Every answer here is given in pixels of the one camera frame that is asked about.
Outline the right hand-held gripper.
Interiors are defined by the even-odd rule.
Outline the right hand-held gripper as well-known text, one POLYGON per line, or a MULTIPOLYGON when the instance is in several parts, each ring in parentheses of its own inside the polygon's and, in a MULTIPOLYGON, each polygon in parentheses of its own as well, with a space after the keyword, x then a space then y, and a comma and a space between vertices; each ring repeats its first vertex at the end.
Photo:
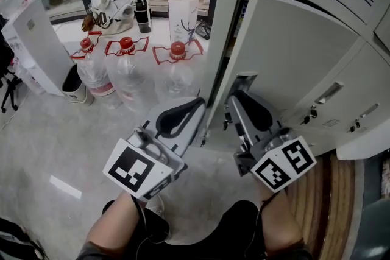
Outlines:
POLYGON ((229 110, 238 136, 246 143, 234 154, 241 176, 248 173, 278 192, 298 180, 316 165, 316 159, 303 136, 292 128, 280 127, 273 106, 260 96, 234 91, 229 110))

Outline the person's right forearm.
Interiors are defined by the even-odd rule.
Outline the person's right forearm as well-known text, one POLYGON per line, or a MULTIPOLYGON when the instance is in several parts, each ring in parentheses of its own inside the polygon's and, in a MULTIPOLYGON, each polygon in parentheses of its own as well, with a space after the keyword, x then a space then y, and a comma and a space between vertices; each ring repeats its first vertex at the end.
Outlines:
POLYGON ((261 181, 257 181, 260 205, 274 198, 261 212, 264 244, 268 256, 275 256, 303 240, 302 232, 297 223, 284 190, 278 194, 269 190, 261 181))

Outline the brown wooden slat platform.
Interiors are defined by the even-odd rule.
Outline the brown wooden slat platform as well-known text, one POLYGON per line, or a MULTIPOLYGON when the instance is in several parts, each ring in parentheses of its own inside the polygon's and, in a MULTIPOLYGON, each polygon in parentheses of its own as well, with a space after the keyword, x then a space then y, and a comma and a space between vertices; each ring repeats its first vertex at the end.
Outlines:
POLYGON ((335 151, 286 189, 292 213, 314 260, 341 260, 355 199, 355 162, 335 151))

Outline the black office chair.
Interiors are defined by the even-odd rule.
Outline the black office chair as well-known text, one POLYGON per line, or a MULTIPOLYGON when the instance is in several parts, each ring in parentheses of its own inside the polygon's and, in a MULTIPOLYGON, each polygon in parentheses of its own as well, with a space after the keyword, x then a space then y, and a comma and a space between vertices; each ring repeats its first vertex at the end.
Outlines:
POLYGON ((5 108, 5 103, 8 98, 10 98, 11 107, 14 111, 18 110, 18 106, 15 103, 15 95, 14 92, 16 87, 22 82, 20 78, 9 70, 9 67, 13 63, 13 59, 15 54, 12 49, 6 42, 1 30, 4 28, 7 20, 0 14, 0 88, 3 86, 2 80, 7 84, 5 95, 0 106, 0 110, 2 113, 5 113, 7 110, 5 108))

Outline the small labelled bottle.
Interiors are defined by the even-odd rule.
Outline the small labelled bottle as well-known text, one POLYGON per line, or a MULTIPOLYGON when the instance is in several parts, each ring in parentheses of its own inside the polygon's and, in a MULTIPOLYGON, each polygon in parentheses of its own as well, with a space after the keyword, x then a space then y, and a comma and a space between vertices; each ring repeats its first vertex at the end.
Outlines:
POLYGON ((245 12, 246 12, 246 9, 247 9, 247 4, 248 4, 249 0, 244 0, 242 6, 241 6, 241 11, 240 11, 240 14, 239 14, 239 19, 238 19, 238 22, 237 22, 237 26, 236 26, 236 32, 235 32, 235 36, 237 37, 238 36, 238 32, 241 28, 241 25, 242 25, 242 22, 243 22, 243 19, 244 19, 244 15, 245 15, 245 12))

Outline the person's black shorts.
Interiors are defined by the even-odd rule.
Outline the person's black shorts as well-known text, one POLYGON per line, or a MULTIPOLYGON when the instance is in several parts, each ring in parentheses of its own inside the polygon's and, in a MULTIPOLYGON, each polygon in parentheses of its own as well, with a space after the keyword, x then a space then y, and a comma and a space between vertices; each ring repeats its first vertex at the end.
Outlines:
POLYGON ((137 226, 142 237, 132 258, 123 260, 245 260, 260 259, 265 252, 258 208, 247 200, 236 202, 207 237, 189 245, 171 245, 170 226, 145 209, 137 226))

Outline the small white trash bin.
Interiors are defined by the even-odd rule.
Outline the small white trash bin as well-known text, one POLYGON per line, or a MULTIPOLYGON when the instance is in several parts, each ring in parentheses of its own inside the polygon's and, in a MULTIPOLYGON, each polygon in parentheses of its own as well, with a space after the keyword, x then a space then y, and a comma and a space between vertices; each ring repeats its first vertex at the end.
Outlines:
POLYGON ((79 77, 76 64, 69 70, 62 85, 62 92, 73 104, 89 106, 94 102, 94 96, 79 77))

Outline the white paper bag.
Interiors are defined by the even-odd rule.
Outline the white paper bag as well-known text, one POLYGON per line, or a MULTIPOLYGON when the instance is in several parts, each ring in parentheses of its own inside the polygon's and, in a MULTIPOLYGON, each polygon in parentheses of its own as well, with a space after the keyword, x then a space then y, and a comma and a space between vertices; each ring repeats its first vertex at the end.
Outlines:
POLYGON ((171 43, 194 40, 199 0, 168 0, 171 43))

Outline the white refrigerator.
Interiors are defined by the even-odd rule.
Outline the white refrigerator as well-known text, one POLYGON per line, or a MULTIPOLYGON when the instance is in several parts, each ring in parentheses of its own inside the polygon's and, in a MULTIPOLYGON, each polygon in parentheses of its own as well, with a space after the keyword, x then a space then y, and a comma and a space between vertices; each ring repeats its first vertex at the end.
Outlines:
POLYGON ((376 128, 336 149, 339 160, 363 160, 390 148, 390 130, 376 128))

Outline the person's grey t-shirt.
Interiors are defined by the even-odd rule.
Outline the person's grey t-shirt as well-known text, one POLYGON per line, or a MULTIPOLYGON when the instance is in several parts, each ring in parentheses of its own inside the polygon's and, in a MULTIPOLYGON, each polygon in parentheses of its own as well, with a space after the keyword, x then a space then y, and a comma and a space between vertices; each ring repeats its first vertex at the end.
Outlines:
POLYGON ((90 241, 84 243, 76 260, 120 260, 122 252, 101 247, 90 241))

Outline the black thermos bottle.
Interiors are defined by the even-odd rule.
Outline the black thermos bottle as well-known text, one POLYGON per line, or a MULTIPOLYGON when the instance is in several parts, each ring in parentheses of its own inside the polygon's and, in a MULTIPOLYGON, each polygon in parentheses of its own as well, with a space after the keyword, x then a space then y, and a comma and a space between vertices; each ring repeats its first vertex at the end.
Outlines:
POLYGON ((146 0, 135 0, 135 18, 141 33, 151 32, 146 0))

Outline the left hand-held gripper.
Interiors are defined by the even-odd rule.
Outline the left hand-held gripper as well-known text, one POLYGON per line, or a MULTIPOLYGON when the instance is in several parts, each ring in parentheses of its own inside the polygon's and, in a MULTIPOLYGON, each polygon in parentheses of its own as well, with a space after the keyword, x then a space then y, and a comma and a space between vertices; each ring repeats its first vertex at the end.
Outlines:
POLYGON ((180 156, 192 143, 205 109, 201 97, 181 97, 156 105, 141 127, 116 143, 104 175, 136 199, 151 199, 187 169, 180 156))

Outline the person's left forearm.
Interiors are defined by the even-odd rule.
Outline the person's left forearm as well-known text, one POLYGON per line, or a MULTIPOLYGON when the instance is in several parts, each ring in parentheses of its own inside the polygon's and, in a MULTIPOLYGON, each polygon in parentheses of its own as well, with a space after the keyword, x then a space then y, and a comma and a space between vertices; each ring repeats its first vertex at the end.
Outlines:
POLYGON ((92 226, 86 242, 122 252, 120 260, 132 258, 143 240, 136 231, 145 206, 145 202, 122 191, 92 226))

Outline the brown plush toy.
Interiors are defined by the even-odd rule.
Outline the brown plush toy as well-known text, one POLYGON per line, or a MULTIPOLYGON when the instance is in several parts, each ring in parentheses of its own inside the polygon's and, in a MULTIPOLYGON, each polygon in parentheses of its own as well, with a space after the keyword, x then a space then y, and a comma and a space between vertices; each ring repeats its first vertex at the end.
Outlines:
POLYGON ((82 22, 82 31, 89 32, 94 27, 94 19, 91 14, 88 14, 82 22))

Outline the clear water jug red cap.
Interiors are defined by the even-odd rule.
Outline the clear water jug red cap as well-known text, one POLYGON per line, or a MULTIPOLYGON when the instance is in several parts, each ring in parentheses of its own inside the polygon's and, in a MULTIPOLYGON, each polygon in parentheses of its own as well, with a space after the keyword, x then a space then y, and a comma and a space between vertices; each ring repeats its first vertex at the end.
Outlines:
POLYGON ((18 76, 34 94, 40 95, 45 93, 44 88, 34 79, 29 71, 21 65, 19 60, 15 59, 13 61, 13 68, 16 76, 18 76))
POLYGON ((102 32, 91 31, 80 41, 80 48, 70 57, 76 62, 77 73, 91 94, 108 107, 121 103, 105 67, 105 49, 108 41, 102 32))
POLYGON ((176 41, 169 47, 154 46, 152 53, 157 63, 155 90, 159 102, 199 94, 205 55, 197 39, 176 41))
POLYGON ((143 114, 157 103, 149 37, 137 40, 126 36, 110 40, 105 48, 105 66, 109 79, 123 104, 143 114))

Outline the white water dispenser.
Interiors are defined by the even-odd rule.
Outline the white water dispenser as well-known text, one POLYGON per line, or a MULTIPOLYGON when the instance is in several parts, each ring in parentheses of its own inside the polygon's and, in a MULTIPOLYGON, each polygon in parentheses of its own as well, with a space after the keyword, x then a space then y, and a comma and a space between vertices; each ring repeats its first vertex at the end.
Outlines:
POLYGON ((2 34, 21 65, 53 95, 63 96, 73 61, 60 42, 41 0, 28 0, 2 28, 2 34))

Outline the person's left shoe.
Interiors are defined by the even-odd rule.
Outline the person's left shoe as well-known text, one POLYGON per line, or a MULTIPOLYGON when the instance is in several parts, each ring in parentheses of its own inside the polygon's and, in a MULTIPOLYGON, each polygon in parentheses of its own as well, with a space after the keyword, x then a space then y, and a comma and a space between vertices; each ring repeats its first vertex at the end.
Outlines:
POLYGON ((159 217, 163 217, 165 211, 165 205, 162 198, 157 194, 147 202, 146 209, 152 211, 159 217))

